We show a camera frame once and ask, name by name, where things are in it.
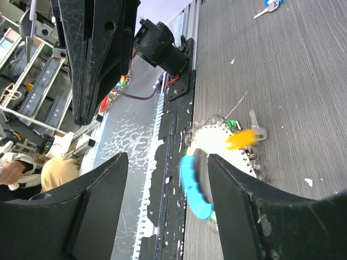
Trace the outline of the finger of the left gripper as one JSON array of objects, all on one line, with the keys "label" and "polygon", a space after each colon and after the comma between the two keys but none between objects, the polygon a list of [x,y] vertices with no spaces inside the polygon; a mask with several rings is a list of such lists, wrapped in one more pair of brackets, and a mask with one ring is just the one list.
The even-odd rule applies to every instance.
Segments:
[{"label": "finger of the left gripper", "polygon": [[130,65],[140,1],[95,1],[86,61],[86,122]]},{"label": "finger of the left gripper", "polygon": [[77,125],[91,122],[94,110],[86,100],[86,63],[94,22],[94,1],[51,1],[58,34],[57,55],[68,60],[73,92],[73,118]]}]

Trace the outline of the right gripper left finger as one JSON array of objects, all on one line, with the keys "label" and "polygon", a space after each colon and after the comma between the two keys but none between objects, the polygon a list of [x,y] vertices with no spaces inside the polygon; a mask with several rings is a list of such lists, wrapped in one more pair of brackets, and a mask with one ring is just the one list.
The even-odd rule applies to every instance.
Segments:
[{"label": "right gripper left finger", "polygon": [[127,172],[118,153],[51,191],[1,202],[1,259],[110,259]]}]

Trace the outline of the green tagged key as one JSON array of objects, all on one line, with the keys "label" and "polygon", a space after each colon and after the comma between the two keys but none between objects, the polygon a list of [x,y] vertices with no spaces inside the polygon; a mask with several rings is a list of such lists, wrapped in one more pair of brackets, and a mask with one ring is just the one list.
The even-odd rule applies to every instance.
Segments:
[{"label": "green tagged key", "polygon": [[239,125],[239,122],[236,120],[225,120],[223,122],[226,127],[228,127],[231,131],[237,131],[240,130],[241,127]]}]

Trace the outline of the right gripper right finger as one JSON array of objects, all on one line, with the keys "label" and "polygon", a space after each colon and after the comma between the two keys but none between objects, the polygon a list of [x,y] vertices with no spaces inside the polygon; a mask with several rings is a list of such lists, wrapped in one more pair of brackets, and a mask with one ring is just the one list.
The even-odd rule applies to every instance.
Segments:
[{"label": "right gripper right finger", "polygon": [[261,181],[253,210],[261,221],[220,235],[224,259],[346,259],[346,192],[312,200]]}]

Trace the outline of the yellow tagged key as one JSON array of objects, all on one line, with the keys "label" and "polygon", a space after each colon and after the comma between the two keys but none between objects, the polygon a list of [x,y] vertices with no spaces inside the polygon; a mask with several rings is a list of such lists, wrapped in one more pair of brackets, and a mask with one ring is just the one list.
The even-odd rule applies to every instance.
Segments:
[{"label": "yellow tagged key", "polygon": [[249,116],[251,118],[250,128],[241,130],[234,135],[229,136],[226,139],[227,150],[238,150],[239,148],[251,146],[256,144],[258,141],[267,139],[267,131],[258,124],[258,120],[253,109],[249,111]]}]

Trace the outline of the red tagged key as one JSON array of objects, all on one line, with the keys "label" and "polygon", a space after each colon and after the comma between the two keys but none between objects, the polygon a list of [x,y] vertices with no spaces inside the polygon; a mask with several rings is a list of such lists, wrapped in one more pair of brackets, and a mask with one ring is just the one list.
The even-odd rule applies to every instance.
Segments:
[{"label": "red tagged key", "polygon": [[100,104],[99,113],[104,114],[108,110],[109,110],[109,99],[108,99],[108,96],[106,96]]}]

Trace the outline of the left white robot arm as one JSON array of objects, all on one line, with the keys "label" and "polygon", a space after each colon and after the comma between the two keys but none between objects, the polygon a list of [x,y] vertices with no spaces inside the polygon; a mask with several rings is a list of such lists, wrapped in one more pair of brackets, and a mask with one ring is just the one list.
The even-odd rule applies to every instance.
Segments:
[{"label": "left white robot arm", "polygon": [[170,29],[148,19],[136,28],[139,1],[52,1],[58,31],[55,50],[68,61],[73,118],[91,123],[98,105],[123,75],[134,53],[172,76],[188,66]]}]

